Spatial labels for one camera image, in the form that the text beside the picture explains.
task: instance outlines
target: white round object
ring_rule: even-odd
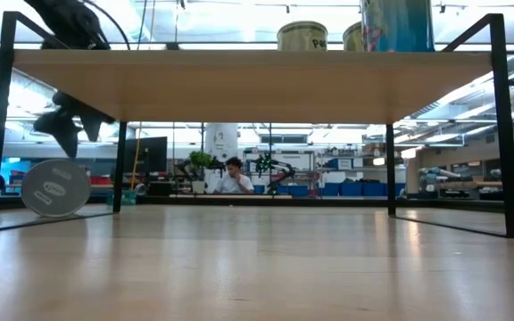
[[[277,33],[280,51],[326,51],[328,31],[315,21],[295,21]]]
[[[356,22],[343,33],[344,50],[346,52],[363,52],[362,22]]]
[[[87,172],[70,160],[46,160],[32,168],[21,184],[25,206],[49,218],[80,210],[90,196]]]

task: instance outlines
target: white pillar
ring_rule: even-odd
[[[237,156],[237,123],[208,123],[205,124],[205,152],[218,161],[225,162]],[[213,192],[220,179],[218,170],[205,171],[205,183],[208,193]]]

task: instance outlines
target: blue storage box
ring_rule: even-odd
[[[406,184],[405,183],[396,183],[396,196],[400,196],[400,191],[403,188],[406,188]]]
[[[277,186],[277,194],[288,194],[289,189],[287,185],[279,185]]]
[[[340,194],[342,196],[362,196],[362,183],[342,183]]]
[[[309,188],[306,185],[290,185],[289,193],[293,196],[308,196]]]
[[[325,187],[320,188],[320,192],[324,196],[338,196],[340,183],[325,183]]]
[[[258,193],[258,194],[265,193],[265,185],[254,185],[253,193]]]
[[[332,169],[338,169],[338,159],[332,159],[327,161],[327,165]]]
[[[384,183],[363,183],[364,196],[386,196],[386,184]]]
[[[405,183],[396,183],[396,188],[395,188],[396,196],[400,196],[400,191],[403,188],[406,188],[406,184]],[[384,183],[384,196],[388,196],[388,183]]]

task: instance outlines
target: person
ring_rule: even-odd
[[[251,179],[241,174],[242,163],[237,157],[225,162],[228,174],[218,182],[214,193],[253,193]]]

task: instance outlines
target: colorful container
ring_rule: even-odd
[[[362,22],[356,22],[343,33],[344,50],[346,52],[363,52]]]
[[[114,204],[114,192],[109,191],[106,198],[106,205],[112,206]],[[136,205],[136,192],[122,191],[122,198],[120,205]]]
[[[362,0],[362,23],[366,51],[434,51],[429,0]]]
[[[280,51],[326,51],[328,31],[315,21],[295,21],[277,33]]]

